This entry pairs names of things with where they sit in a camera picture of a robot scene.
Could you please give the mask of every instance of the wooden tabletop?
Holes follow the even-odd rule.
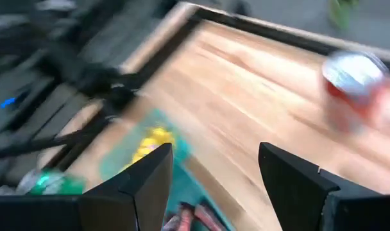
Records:
[[[124,70],[136,71],[194,7],[180,3],[172,10]],[[281,230],[259,171],[262,141],[389,194],[390,89],[373,126],[357,135],[335,132],[323,111],[319,68],[324,60],[204,22],[146,84],[122,120],[101,133],[68,172],[88,178],[89,187],[100,184],[100,160],[152,108],[159,108],[194,148],[187,167],[238,230]],[[82,122],[78,117],[66,132],[89,114],[84,112]]]

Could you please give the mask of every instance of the green object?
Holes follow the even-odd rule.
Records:
[[[335,26],[346,29],[356,0],[329,0],[329,18]]]
[[[148,128],[164,126],[172,131],[176,141],[174,149],[173,182],[169,193],[166,211],[177,211],[181,201],[197,204],[202,199],[207,200],[215,213],[223,221],[229,230],[235,230],[225,215],[220,211],[213,199],[208,195],[203,186],[186,170],[183,162],[189,157],[191,147],[181,136],[179,131],[159,110],[154,110],[147,115],[122,141],[106,156],[100,164],[99,170],[103,180],[115,176],[126,164],[130,163],[133,154],[139,147],[140,141],[147,136]],[[207,230],[199,222],[194,223],[191,230]]]
[[[82,194],[86,181],[58,171],[31,171],[20,182],[18,190],[32,195]]]

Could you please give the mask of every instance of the yellow object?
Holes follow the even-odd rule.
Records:
[[[157,144],[157,140],[151,137],[145,138],[141,141],[139,148],[148,148],[151,147],[152,145]]]
[[[140,159],[142,159],[142,157],[139,157],[139,156],[134,156],[133,158],[132,158],[132,164],[135,164],[138,160],[140,160]]]
[[[151,131],[151,137],[156,139],[160,144],[163,144],[165,143],[165,140],[167,140],[168,131],[161,127],[154,128]]]
[[[150,152],[152,152],[151,148],[139,148],[134,157],[145,157]]]
[[[159,145],[167,142],[170,142],[175,146],[175,138],[171,132],[168,132],[165,128],[162,127],[156,127],[151,129],[149,131],[149,136],[141,140],[139,148],[132,157],[132,161],[129,164],[125,165],[120,170],[120,172],[124,171],[125,169],[136,163],[138,160],[148,155]]]

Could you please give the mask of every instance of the black metal frame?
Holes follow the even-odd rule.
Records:
[[[351,182],[268,142],[262,179],[283,231],[390,230],[390,195]]]
[[[138,86],[138,88],[142,87],[148,80],[150,80],[153,74],[180,47],[180,45],[189,35],[191,35],[202,21],[216,22],[325,56],[340,49],[336,46],[311,40],[307,37],[292,35],[288,32],[270,28],[262,24],[257,24],[234,15],[227,15],[198,7],[187,19],[187,22],[183,24],[178,31],[137,71],[136,75],[139,77],[139,82],[135,84],[137,84],[136,86]],[[384,60],[384,58],[383,61],[390,70],[390,61]],[[124,106],[128,106],[132,100],[133,97],[125,101]],[[105,119],[105,117],[105,112],[102,110],[99,111],[81,130],[81,133],[88,131],[89,135],[77,143],[67,143],[66,147],[55,155],[52,161],[48,163],[47,167],[54,167],[61,171],[65,171],[82,154],[95,137],[109,124],[109,121]]]

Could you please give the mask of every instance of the can lid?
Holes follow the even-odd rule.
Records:
[[[371,53],[338,51],[322,66],[323,76],[338,89],[367,95],[389,73],[383,62]]]
[[[35,169],[29,171],[25,176],[21,179],[20,183],[17,186],[17,192],[21,194],[27,194],[31,191],[31,189],[35,186],[38,180],[39,172]]]

